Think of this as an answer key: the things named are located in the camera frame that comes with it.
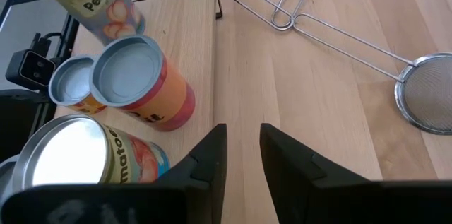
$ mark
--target mesh strainer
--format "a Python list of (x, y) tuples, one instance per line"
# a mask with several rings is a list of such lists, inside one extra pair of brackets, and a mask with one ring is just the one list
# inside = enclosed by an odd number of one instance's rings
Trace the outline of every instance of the mesh strainer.
[(294, 29), (299, 33), (397, 80), (394, 90), (395, 101), (404, 118), (411, 124), (429, 133), (452, 135), (451, 53), (431, 54), (409, 61), (309, 14), (301, 13), (295, 19), (300, 17), (312, 19), (388, 56), (405, 62), (407, 66), (399, 76), (396, 76), (308, 33), (301, 29), (298, 24), (295, 23), (294, 25)]

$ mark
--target metal can lid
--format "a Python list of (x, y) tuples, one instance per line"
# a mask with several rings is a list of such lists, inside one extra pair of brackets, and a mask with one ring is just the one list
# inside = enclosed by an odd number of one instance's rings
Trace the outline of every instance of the metal can lid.
[(58, 105), (75, 105), (90, 94), (90, 70), (94, 60), (77, 56), (66, 60), (52, 75), (49, 96)]
[(109, 145), (102, 127), (81, 114), (45, 124), (26, 143), (13, 171), (13, 190), (44, 184), (96, 184), (107, 174)]
[(152, 89), (162, 65), (163, 53), (151, 38), (134, 35), (115, 40), (93, 64), (91, 92), (103, 105), (130, 105)]

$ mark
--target can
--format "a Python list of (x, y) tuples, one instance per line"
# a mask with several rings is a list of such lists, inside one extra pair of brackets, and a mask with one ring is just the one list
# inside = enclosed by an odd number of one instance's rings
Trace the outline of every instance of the can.
[(106, 46), (90, 73), (94, 98), (159, 131), (184, 125), (195, 109), (191, 86), (173, 68), (158, 44), (143, 35)]
[(96, 114), (106, 108), (90, 91), (90, 70), (94, 60), (77, 56), (61, 64), (49, 83), (49, 96), (57, 105), (69, 107), (83, 114)]
[(143, 14), (132, 0), (57, 1), (104, 45), (145, 29)]
[(152, 182), (169, 170), (165, 152), (83, 114), (41, 127), (20, 152), (14, 192), (45, 184)]

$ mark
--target can label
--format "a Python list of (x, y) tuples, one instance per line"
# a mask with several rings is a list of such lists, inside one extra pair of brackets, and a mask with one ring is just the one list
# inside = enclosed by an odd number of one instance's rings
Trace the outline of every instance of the can label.
[(193, 114), (194, 107), (195, 97), (190, 85), (163, 57), (162, 70), (152, 89), (122, 109), (160, 131), (169, 131), (183, 125)]
[(156, 144), (109, 126), (102, 127), (113, 155), (106, 183), (153, 182), (169, 170), (168, 158)]
[(104, 45), (142, 33), (145, 19), (132, 0), (57, 0)]
[(82, 114), (97, 114), (98, 112), (107, 108), (100, 104), (93, 95), (89, 94), (84, 100), (79, 103), (69, 106), (72, 110), (80, 112)]

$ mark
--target silver can rim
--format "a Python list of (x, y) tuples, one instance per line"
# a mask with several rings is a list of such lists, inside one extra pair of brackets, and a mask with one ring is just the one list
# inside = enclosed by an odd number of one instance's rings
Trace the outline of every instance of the silver can rim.
[(91, 72), (90, 72), (90, 89), (91, 89), (91, 94), (93, 95), (93, 97), (100, 103), (103, 105), (106, 105), (108, 107), (125, 107), (127, 105), (133, 104), (136, 101), (140, 100), (142, 97), (144, 97), (149, 90), (151, 90), (155, 83), (157, 82), (157, 79), (155, 79), (155, 82), (151, 85), (148, 86), (148, 88), (146, 89), (146, 91), (144, 91), (141, 95), (136, 96), (134, 99), (131, 99), (127, 102), (111, 102), (109, 100), (107, 100), (104, 95), (101, 93), (101, 91), (99, 89), (97, 89), (96, 85), (95, 85), (95, 80), (94, 80), (94, 74), (97, 71), (98, 66), (100, 65), (100, 62), (102, 62), (102, 56), (104, 55), (108, 55), (109, 52), (111, 52), (112, 49), (116, 48), (116, 46), (118, 45), (122, 45), (122, 42), (126, 42), (129, 40), (133, 40), (133, 39), (140, 39), (142, 41), (144, 41), (147, 45), (150, 46), (151, 49), (157, 49), (156, 52), (159, 52), (161, 55), (161, 59), (164, 59), (163, 56), (163, 52), (160, 49), (160, 47), (158, 46), (158, 43), (145, 35), (130, 35), (130, 36), (126, 36), (126, 37), (122, 37), (119, 39), (116, 39), (115, 41), (109, 43), (106, 47), (104, 47), (104, 49), (102, 50), (101, 55), (94, 61), (93, 67), (91, 68)]
[(88, 115), (68, 114), (68, 115), (64, 115), (62, 117), (53, 119), (50, 122), (47, 122), (44, 126), (39, 128), (27, 141), (27, 143), (25, 144), (25, 146), (23, 147), (22, 151), (19, 154), (19, 158), (16, 162), (16, 165), (14, 166), (13, 174), (11, 176), (13, 193), (17, 193), (17, 192), (23, 191), (25, 189), (29, 189), (25, 185), (25, 177), (26, 177), (26, 174), (28, 171), (28, 165), (30, 164), (31, 155), (34, 153), (37, 146), (40, 144), (41, 140), (49, 132), (51, 132), (53, 129), (57, 128), (58, 125), (62, 124), (63, 122), (67, 122), (72, 119), (80, 119), (80, 118), (81, 119), (89, 119), (89, 120), (93, 121), (94, 123), (96, 123), (96, 125), (98, 125), (101, 128), (101, 131), (103, 133), (104, 140), (105, 140), (105, 147), (106, 147), (107, 154), (105, 155), (105, 166), (104, 166), (104, 170), (102, 172), (102, 176), (101, 176), (101, 179), (99, 182), (102, 182), (105, 179), (105, 177), (108, 176), (109, 166), (110, 166), (109, 161), (112, 156), (112, 152), (111, 152), (108, 138), (107, 138), (104, 128), (102, 127), (102, 125), (99, 122), (97, 122), (95, 119), (89, 117)]
[(65, 102), (65, 101), (57, 100), (55, 98), (52, 90), (51, 90), (52, 86), (56, 83), (55, 80), (56, 80), (57, 74), (59, 72), (61, 72), (61, 70), (64, 69), (64, 67), (67, 66), (69, 63), (71, 63), (71, 62), (73, 62), (75, 60), (78, 60), (78, 59), (89, 59), (89, 60), (91, 60), (93, 62), (93, 64), (94, 64), (94, 61), (95, 61), (94, 58), (89, 56), (89, 55), (77, 55), (75, 57), (71, 57), (71, 58), (67, 59), (66, 61), (64, 61), (55, 70), (55, 72), (53, 73), (52, 77), (50, 78), (50, 82), (49, 82), (49, 96), (50, 96), (50, 99), (57, 105), (63, 105), (65, 107), (72, 106), (72, 105), (75, 105), (75, 104), (79, 103), (80, 101), (83, 101), (84, 99), (86, 99), (91, 94), (91, 90), (89, 90), (88, 93), (86, 93), (83, 97), (80, 97), (80, 99), (74, 100), (74, 101), (71, 101), (71, 102), (68, 102), (68, 101)]

